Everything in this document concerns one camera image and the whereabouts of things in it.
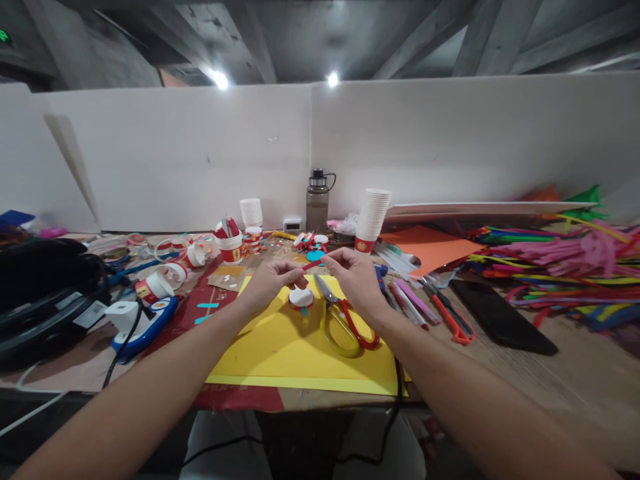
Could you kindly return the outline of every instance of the green exit sign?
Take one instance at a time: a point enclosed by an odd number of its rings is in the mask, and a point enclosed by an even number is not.
[[[0,43],[6,43],[7,45],[13,45],[13,39],[4,30],[0,30]]]

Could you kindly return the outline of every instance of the phone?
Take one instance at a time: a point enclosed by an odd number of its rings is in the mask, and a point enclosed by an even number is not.
[[[540,355],[551,356],[558,353],[558,347],[491,286],[480,282],[453,280],[451,288],[494,342]]]

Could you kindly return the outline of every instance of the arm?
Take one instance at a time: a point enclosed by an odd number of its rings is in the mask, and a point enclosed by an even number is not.
[[[182,418],[235,336],[285,285],[306,288],[290,261],[258,268],[238,300],[154,352],[100,392],[14,474],[19,479],[132,477]]]
[[[524,394],[390,308],[371,260],[340,249],[323,262],[407,369],[438,420],[488,477],[619,478]]]

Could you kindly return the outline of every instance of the gray water bottle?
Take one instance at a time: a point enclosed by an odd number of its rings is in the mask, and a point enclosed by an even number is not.
[[[327,175],[333,175],[331,188],[327,186]],[[322,173],[322,169],[313,169],[307,187],[307,231],[324,233],[327,231],[329,215],[329,191],[335,185],[335,173]]]

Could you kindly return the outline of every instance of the ceiling light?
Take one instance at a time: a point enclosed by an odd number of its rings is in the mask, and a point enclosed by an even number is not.
[[[330,76],[327,77],[327,81],[329,82],[329,86],[334,88],[339,82],[338,74],[336,72],[331,72]]]
[[[203,72],[215,82],[220,90],[226,90],[229,87],[229,80],[227,80],[227,76],[224,73],[210,67],[204,68]]]

